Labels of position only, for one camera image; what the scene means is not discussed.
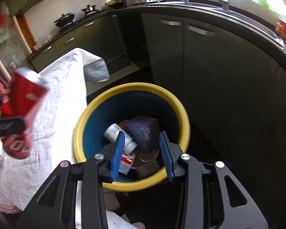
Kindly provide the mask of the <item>brown plastic tray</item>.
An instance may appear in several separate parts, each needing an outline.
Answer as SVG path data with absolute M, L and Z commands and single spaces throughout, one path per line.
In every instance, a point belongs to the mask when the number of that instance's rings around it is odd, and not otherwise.
M 159 164 L 155 160 L 152 160 L 148 163 L 145 163 L 145 164 L 139 166 L 136 169 L 136 175 L 138 178 L 143 179 L 143 178 L 146 178 L 146 177 L 153 175 L 154 173 L 158 172 L 159 170 L 160 170 Z

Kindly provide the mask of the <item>purple box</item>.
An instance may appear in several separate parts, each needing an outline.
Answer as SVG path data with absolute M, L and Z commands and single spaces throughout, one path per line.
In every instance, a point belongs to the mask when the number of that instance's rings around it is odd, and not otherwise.
M 151 152 L 159 147 L 160 133 L 157 119 L 137 116 L 126 121 L 125 128 L 141 152 Z

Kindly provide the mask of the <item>crushed red soda can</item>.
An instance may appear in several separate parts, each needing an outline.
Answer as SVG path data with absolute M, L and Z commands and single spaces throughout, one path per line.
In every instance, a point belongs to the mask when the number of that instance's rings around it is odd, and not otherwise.
M 12 73 L 7 93 L 1 103 L 1 117 L 21 117 L 25 129 L 2 138 L 3 148 L 16 159 L 25 159 L 33 146 L 33 123 L 49 92 L 47 82 L 35 71 L 21 67 Z

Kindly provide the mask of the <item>red white snack wrapper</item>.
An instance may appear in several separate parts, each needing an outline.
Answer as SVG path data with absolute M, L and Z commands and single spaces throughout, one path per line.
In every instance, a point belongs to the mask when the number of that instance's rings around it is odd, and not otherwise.
M 129 155 L 126 154 L 125 152 L 123 153 L 119 167 L 119 172 L 121 174 L 128 175 L 131 167 L 134 164 L 135 157 L 136 157 L 135 153 L 131 153 Z

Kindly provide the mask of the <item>yellow rimmed trash bin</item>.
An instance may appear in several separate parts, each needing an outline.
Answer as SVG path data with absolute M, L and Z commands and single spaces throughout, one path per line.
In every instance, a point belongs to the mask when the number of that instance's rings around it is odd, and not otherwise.
M 131 137 L 124 151 L 135 154 L 128 174 L 120 172 L 107 189 L 132 192 L 152 187 L 166 179 L 160 150 L 160 133 L 186 152 L 190 141 L 190 121 L 180 100 L 168 90 L 149 83 L 128 83 L 113 87 L 93 99 L 82 113 L 73 135 L 77 162 L 101 153 L 111 141 L 106 132 L 123 123 Z

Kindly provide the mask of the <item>green kitchen cabinets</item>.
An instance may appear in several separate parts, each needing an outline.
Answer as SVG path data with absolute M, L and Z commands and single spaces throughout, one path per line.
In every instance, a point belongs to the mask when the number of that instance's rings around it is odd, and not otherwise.
M 191 123 L 190 152 L 286 151 L 286 53 L 270 31 L 190 10 L 122 10 L 72 24 L 28 60 L 40 71 L 75 47 L 110 70 L 125 56 L 177 96 Z

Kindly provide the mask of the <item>white floral tablecloth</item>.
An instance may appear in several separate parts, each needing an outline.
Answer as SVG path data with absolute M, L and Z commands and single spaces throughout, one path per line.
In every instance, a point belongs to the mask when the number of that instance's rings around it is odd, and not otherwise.
M 72 139 L 87 107 L 86 82 L 109 80 L 105 61 L 81 48 L 67 52 L 40 75 L 50 90 L 33 123 L 30 155 L 18 160 L 4 154 L 0 162 L 0 212 L 4 214 L 22 212 L 61 161 L 75 162 Z

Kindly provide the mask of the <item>black wok on stove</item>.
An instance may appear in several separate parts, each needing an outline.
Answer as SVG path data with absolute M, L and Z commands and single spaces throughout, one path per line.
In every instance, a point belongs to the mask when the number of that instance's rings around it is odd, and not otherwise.
M 74 13 L 62 14 L 61 17 L 54 21 L 56 27 L 64 27 L 73 22 Z

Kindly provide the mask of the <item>small metal pot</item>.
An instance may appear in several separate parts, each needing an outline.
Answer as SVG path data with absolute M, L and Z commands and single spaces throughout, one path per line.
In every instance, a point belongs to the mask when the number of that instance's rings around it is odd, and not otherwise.
M 88 4 L 85 8 L 82 8 L 81 11 L 84 12 L 85 15 L 90 15 L 90 14 L 93 14 L 95 12 L 98 12 L 99 10 L 96 9 L 96 5 Z

